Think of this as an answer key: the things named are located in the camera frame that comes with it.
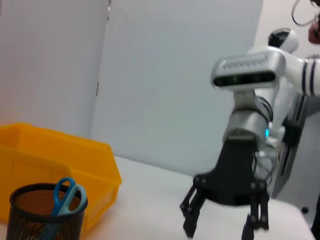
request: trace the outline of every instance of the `table surface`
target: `table surface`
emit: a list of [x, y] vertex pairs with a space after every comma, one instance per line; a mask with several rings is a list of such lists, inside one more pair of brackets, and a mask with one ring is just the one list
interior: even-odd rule
[[[179, 205], [192, 177], [116, 157], [122, 177], [118, 199], [83, 240], [186, 240]], [[194, 240], [240, 240], [249, 207], [226, 207], [206, 201]], [[300, 210], [269, 202], [269, 232], [255, 240], [314, 240]], [[6, 226], [0, 225], [0, 240]]]

